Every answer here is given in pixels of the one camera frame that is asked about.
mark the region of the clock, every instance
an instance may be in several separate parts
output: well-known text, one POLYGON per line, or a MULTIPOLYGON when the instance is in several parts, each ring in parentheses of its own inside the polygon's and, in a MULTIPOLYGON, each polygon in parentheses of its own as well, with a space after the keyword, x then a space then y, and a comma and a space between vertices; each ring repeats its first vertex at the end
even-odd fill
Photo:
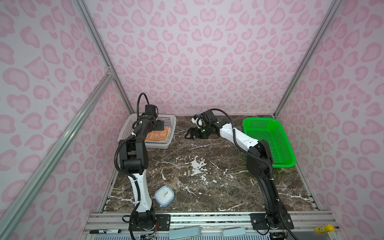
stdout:
POLYGON ((160 207, 166 207, 175 199, 175 194, 170 187, 162 186, 156 191, 155 199, 159 203, 160 207))

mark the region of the orange notebook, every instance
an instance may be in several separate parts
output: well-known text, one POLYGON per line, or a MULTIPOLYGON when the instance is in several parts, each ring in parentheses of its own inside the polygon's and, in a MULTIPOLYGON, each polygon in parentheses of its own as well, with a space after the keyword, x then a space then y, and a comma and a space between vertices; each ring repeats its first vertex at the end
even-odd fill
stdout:
POLYGON ((148 133, 145 141, 146 142, 166 141, 168 140, 170 130, 171 130, 170 127, 164 127, 163 131, 152 131, 148 133))

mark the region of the pink leopard print wall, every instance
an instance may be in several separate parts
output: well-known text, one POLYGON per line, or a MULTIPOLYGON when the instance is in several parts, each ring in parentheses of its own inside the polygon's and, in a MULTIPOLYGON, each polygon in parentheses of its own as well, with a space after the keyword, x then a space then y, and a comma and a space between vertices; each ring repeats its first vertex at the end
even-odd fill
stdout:
POLYGON ((275 111, 331 0, 86 3, 132 105, 252 114, 275 111))
POLYGON ((105 72, 71 0, 0 2, 0 217, 105 72))
POLYGON ((117 137, 128 118, 110 84, 15 229, 11 240, 79 239, 114 168, 117 137))
POLYGON ((346 1, 279 118, 346 240, 384 236, 383 12, 346 1))

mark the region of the plastic basket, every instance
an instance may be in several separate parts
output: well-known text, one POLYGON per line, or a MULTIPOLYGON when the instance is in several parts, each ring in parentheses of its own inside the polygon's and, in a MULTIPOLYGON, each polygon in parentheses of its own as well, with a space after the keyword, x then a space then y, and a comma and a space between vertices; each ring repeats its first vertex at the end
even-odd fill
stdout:
MULTIPOLYGON (((132 124, 137 119, 137 114, 131 114, 127 121, 125 121, 125 124, 123 128, 120 131, 119 134, 119 140, 126 139, 133 131, 132 124)), ((145 143, 145 146, 147 148, 160 148, 160 149, 167 149, 172 142, 173 135, 175 133, 175 127, 176 127, 176 117, 173 115, 165 115, 165 114, 159 114, 157 117, 158 120, 164 121, 164 126, 171 127, 172 131, 170 133, 170 138, 168 139, 167 143, 145 143)))
POLYGON ((272 153, 273 167, 293 167, 296 157, 283 126, 273 118, 246 118, 244 133, 257 140, 268 142, 272 153))

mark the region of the marble tabletop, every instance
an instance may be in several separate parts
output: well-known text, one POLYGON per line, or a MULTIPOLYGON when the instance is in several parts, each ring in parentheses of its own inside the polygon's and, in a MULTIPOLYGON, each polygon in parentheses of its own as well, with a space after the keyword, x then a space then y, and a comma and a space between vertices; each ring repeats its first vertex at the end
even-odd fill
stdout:
MULTIPOLYGON (((242 130, 242 121, 255 116, 232 116, 242 130)), ((154 198, 162 186, 175 193, 174 201, 161 208, 153 199, 156 211, 212 212, 263 211, 263 196, 256 179, 246 169, 246 156, 224 138, 184 139, 193 124, 190 116, 177 117, 174 138, 168 149, 147 149, 148 190, 154 198)), ((295 167, 274 169, 280 197, 288 211, 313 210, 295 167)), ((131 183, 119 174, 106 211, 130 212, 134 207, 131 183)))

